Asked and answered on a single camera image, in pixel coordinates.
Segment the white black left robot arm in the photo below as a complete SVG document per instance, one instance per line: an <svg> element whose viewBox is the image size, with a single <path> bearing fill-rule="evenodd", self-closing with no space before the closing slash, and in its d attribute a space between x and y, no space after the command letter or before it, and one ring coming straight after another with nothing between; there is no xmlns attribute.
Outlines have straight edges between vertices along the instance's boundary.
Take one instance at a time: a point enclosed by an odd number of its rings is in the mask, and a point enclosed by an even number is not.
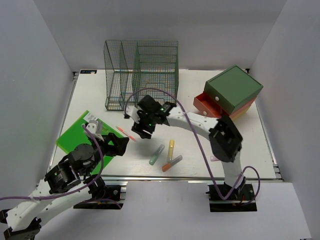
<svg viewBox="0 0 320 240"><path fill-rule="evenodd" d="M104 166L105 157L123 156L129 138L114 133L87 138L89 143L65 155L20 204L1 210L0 221L8 226L6 240L33 240L49 220L81 202L114 201L112 190L93 170Z"/></svg>

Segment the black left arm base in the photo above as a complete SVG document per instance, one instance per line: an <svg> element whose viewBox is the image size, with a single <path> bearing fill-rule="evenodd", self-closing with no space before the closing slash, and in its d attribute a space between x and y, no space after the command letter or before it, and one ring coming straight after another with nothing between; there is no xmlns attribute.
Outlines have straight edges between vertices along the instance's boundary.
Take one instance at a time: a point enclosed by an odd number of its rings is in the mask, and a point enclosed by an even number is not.
<svg viewBox="0 0 320 240"><path fill-rule="evenodd" d="M74 209L87 210L120 210L124 205L126 187L106 183L102 177L99 177L89 186L91 199L84 200L73 206Z"/></svg>

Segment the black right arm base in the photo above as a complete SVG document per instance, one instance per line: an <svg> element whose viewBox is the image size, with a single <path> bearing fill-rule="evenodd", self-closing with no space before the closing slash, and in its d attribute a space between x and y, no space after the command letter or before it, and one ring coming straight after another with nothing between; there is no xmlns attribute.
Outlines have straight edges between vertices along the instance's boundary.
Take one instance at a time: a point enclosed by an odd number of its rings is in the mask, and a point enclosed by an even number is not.
<svg viewBox="0 0 320 240"><path fill-rule="evenodd" d="M255 192L252 184L245 184L240 193L233 192L227 200L222 200L214 185L208 186L206 192L209 198L209 208L211 213L237 213L237 212L257 212Z"/></svg>

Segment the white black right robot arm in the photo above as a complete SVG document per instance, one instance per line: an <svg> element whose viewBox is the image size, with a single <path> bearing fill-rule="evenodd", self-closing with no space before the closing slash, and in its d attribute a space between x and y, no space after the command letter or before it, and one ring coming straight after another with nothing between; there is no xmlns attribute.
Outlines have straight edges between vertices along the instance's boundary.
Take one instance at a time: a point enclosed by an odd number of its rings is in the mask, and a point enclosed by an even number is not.
<svg viewBox="0 0 320 240"><path fill-rule="evenodd" d="M230 117L205 117L188 112L177 103L160 104L150 95L143 97L137 106L127 106L124 116L133 119L131 130L142 139L150 139L156 125L192 132L203 156L205 151L199 137L205 138L213 156L222 163L225 192L218 189L218 195L223 200L236 200L243 195L246 183L240 161L243 137Z"/></svg>

